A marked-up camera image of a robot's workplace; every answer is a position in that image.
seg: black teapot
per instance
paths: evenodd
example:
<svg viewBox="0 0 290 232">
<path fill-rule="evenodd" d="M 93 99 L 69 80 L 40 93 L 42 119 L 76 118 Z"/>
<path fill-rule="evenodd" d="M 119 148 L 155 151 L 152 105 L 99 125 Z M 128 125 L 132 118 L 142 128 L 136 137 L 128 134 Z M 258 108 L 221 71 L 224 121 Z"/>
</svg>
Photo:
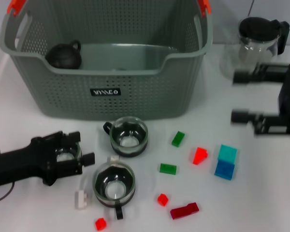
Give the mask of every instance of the black teapot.
<svg viewBox="0 0 290 232">
<path fill-rule="evenodd" d="M 80 54 L 81 43 L 78 40 L 70 44 L 58 44 L 54 46 L 45 56 L 47 62 L 58 69 L 79 69 L 82 64 Z"/>
</svg>

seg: glass cup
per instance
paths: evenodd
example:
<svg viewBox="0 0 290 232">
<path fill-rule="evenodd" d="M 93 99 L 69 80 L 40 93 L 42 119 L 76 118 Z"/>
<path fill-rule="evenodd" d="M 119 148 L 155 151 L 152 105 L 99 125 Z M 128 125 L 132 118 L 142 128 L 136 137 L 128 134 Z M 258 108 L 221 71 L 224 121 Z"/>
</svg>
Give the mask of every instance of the glass cup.
<svg viewBox="0 0 290 232">
<path fill-rule="evenodd" d="M 103 129 L 110 135 L 113 150 L 123 157 L 136 157 L 147 147 L 148 129 L 137 117 L 122 117 L 113 124 L 106 122 Z"/>
<path fill-rule="evenodd" d="M 92 185 L 99 202 L 115 208 L 117 219 L 122 219 L 121 207 L 135 193 L 135 175 L 132 168 L 118 161 L 104 163 L 96 170 Z"/>
</svg>

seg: cup handle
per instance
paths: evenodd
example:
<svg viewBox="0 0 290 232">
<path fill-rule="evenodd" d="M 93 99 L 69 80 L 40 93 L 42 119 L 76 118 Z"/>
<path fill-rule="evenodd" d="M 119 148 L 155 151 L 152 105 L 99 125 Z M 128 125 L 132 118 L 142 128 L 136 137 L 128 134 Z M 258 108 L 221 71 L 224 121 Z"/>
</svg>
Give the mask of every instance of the cup handle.
<svg viewBox="0 0 290 232">
<path fill-rule="evenodd" d="M 116 216 L 117 220 L 124 219 L 124 216 L 122 215 L 122 209 L 120 204 L 115 205 L 115 210 L 116 210 Z"/>
<path fill-rule="evenodd" d="M 110 122 L 106 122 L 103 126 L 103 129 L 107 134 L 110 134 L 111 127 L 112 127 L 112 124 Z"/>
</svg>

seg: glass coffee pot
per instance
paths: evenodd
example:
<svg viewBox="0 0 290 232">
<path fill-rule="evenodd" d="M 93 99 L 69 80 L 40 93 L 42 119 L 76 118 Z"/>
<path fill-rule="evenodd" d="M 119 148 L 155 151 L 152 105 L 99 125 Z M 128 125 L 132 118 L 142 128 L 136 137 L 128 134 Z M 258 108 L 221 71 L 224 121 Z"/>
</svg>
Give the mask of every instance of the glass coffee pot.
<svg viewBox="0 0 290 232">
<path fill-rule="evenodd" d="M 232 79 L 234 71 L 254 70 L 259 62 L 270 62 L 284 52 L 290 25 L 287 22 L 269 21 L 248 17 L 239 23 L 239 44 L 226 45 L 220 63 L 223 74 Z"/>
</svg>

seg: perforated basket wall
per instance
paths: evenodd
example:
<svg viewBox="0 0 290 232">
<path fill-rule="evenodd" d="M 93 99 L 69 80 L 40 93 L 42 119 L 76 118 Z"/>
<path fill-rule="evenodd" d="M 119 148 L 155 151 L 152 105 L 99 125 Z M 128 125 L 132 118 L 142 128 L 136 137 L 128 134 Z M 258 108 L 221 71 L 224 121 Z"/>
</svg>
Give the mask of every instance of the perforated basket wall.
<svg viewBox="0 0 290 232">
<path fill-rule="evenodd" d="M 203 55 L 212 41 L 211 15 L 196 0 L 27 0 L 3 22 L 0 46 L 10 54 L 41 110 L 51 116 L 154 119 L 187 109 Z M 17 49 L 23 17 L 28 22 Z M 56 44 L 146 44 L 174 48 L 154 70 L 60 70 L 44 59 Z M 92 89 L 121 95 L 93 96 Z"/>
</svg>

